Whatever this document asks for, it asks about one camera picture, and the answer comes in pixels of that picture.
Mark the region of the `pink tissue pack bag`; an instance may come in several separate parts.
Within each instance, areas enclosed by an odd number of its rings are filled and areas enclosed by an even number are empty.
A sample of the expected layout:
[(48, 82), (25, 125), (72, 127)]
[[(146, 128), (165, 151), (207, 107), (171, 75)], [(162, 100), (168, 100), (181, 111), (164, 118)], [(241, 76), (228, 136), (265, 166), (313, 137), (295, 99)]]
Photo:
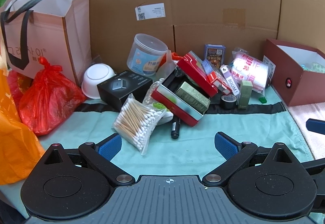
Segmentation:
[(243, 52), (240, 49), (232, 51), (233, 61), (229, 64), (229, 69), (234, 79), (239, 83), (241, 80), (250, 81), (253, 91), (264, 94), (268, 80), (268, 66)]

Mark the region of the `black charger box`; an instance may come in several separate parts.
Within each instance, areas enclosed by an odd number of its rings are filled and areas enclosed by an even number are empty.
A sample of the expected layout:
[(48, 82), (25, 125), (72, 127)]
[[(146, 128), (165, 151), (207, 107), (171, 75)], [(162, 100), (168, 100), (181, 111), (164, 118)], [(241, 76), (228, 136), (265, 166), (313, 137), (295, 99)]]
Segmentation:
[(152, 84), (151, 78), (126, 70), (98, 84), (97, 89), (102, 101), (120, 111), (130, 94), (142, 102)]

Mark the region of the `black marker pen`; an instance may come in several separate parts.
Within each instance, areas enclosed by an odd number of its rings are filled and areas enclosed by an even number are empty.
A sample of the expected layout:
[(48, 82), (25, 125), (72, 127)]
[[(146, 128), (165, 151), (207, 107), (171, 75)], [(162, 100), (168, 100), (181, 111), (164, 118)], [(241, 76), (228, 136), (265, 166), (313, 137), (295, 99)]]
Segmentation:
[(180, 136), (181, 119), (174, 115), (172, 119), (171, 138), (178, 139)]

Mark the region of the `white plastic bowl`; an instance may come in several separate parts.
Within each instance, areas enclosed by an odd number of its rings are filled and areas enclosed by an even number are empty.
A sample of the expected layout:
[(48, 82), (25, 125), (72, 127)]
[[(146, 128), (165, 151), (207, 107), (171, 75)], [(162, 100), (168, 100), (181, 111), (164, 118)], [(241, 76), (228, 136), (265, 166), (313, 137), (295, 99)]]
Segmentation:
[(114, 70), (107, 64), (98, 63), (90, 66), (84, 73), (81, 90), (91, 99), (100, 99), (97, 85), (115, 76)]

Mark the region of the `green gold small box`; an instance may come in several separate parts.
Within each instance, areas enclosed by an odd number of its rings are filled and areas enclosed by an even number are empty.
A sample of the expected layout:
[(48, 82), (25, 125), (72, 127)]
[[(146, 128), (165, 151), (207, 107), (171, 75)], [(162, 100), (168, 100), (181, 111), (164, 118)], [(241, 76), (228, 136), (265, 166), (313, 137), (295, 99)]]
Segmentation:
[(176, 95), (201, 114), (204, 114), (209, 108), (210, 99), (187, 82), (182, 83), (176, 91)]

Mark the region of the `red gift box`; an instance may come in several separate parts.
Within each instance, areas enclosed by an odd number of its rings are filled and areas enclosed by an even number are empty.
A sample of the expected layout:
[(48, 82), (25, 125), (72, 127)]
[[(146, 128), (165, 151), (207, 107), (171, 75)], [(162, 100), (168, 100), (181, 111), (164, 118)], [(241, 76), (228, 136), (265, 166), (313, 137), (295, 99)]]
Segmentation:
[(184, 123), (193, 127), (204, 116), (196, 111), (189, 104), (184, 102), (176, 95), (176, 91), (183, 82), (189, 83), (192, 87), (197, 89), (205, 97), (210, 99), (203, 89), (201, 89), (183, 70), (176, 67), (170, 75), (153, 91), (152, 97), (165, 105), (174, 115), (178, 116)]

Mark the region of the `cotton swab bag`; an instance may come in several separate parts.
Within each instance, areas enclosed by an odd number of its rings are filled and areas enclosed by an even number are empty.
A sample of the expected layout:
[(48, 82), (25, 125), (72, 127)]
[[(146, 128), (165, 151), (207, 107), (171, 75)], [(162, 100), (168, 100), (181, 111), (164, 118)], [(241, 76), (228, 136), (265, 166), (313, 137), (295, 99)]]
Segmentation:
[(159, 111), (146, 106), (130, 94), (113, 122), (112, 128), (136, 147), (141, 155), (145, 155), (150, 136), (164, 113), (165, 110)]

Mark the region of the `clear round swab container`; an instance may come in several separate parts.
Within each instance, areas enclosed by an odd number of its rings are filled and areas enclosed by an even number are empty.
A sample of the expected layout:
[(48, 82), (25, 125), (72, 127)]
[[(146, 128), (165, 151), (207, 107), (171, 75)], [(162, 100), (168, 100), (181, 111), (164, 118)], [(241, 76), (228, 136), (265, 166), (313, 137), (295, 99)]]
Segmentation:
[(137, 74), (154, 75), (167, 50), (167, 45), (158, 38), (147, 34), (136, 34), (127, 59), (127, 66)]

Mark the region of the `teal table cloth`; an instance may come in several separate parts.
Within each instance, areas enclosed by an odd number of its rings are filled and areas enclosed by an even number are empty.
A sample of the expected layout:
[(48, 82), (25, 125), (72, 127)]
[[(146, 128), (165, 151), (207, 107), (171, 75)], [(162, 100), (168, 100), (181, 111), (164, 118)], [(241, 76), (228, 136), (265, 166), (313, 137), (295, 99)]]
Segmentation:
[[(99, 142), (113, 132), (117, 113), (75, 112), (47, 136), (39, 140), (43, 148), (60, 143), (66, 149), (77, 148), (87, 141)], [(289, 112), (282, 108), (275, 114), (206, 114), (194, 127), (182, 124), (178, 139), (171, 138), (169, 123), (157, 126), (145, 155), (123, 141), (113, 163), (134, 177), (141, 174), (204, 176), (224, 162), (215, 149), (214, 137), (224, 132), (239, 142), (251, 141), (270, 148), (285, 143), (301, 161), (310, 161), (313, 154)]]

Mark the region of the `pink towel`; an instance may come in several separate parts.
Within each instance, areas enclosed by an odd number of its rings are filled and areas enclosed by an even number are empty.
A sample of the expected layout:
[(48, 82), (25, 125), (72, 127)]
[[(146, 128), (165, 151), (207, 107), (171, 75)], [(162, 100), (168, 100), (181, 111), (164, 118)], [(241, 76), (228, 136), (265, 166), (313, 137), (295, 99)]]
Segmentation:
[(287, 106), (315, 159), (324, 158), (324, 102)]

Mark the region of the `black tape roll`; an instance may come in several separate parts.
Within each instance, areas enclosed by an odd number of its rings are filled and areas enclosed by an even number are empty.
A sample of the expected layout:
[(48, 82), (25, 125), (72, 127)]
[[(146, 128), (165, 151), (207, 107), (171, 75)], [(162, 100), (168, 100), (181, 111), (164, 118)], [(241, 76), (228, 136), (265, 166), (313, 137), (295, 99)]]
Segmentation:
[(224, 110), (233, 110), (237, 106), (237, 97), (232, 94), (222, 95), (220, 98), (220, 106)]

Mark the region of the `red plastic bag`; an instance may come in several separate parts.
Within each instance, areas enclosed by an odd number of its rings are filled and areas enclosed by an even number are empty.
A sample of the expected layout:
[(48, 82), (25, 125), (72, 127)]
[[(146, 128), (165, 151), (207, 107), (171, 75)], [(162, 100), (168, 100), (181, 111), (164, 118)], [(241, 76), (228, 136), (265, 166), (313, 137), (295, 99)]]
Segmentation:
[(8, 84), (22, 122), (44, 136), (65, 122), (86, 100), (80, 87), (62, 74), (60, 65), (39, 58), (43, 68), (31, 79), (11, 70)]

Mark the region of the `maroon storage box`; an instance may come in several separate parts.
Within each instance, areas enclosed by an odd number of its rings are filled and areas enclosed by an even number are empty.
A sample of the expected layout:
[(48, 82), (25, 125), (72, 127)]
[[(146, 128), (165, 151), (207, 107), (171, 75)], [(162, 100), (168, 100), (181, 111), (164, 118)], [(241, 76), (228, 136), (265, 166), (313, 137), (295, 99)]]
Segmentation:
[(311, 70), (313, 63), (324, 66), (322, 51), (267, 39), (263, 55), (274, 69), (272, 85), (287, 106), (324, 102), (324, 74)]

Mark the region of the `tall green small box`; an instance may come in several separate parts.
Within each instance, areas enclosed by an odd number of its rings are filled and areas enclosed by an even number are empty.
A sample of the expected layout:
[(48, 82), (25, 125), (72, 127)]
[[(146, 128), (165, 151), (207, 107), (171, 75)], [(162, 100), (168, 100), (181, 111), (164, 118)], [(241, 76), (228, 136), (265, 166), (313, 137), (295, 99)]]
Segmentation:
[(251, 98), (253, 85), (251, 81), (241, 80), (240, 82), (240, 98), (238, 101), (239, 109), (246, 109)]

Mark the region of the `bagged green white item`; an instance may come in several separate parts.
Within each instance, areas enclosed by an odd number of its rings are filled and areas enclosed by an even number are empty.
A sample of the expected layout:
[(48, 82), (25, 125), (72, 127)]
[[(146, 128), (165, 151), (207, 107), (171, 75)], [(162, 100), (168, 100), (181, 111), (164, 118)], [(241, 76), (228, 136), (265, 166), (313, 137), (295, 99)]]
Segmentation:
[(165, 105), (161, 104), (160, 102), (158, 102), (157, 100), (155, 100), (152, 97), (152, 93), (153, 91), (164, 81), (164, 78), (160, 78), (158, 81), (155, 81), (152, 85), (150, 85), (149, 90), (146, 92), (146, 95), (144, 97), (144, 100), (142, 102), (142, 104), (152, 107), (155, 110), (159, 110), (159, 111), (163, 111), (165, 110), (164, 115), (162, 115), (162, 117), (160, 118), (160, 120), (158, 121), (157, 125), (163, 125), (166, 124), (170, 121), (172, 121), (173, 119), (173, 113), (170, 112)]

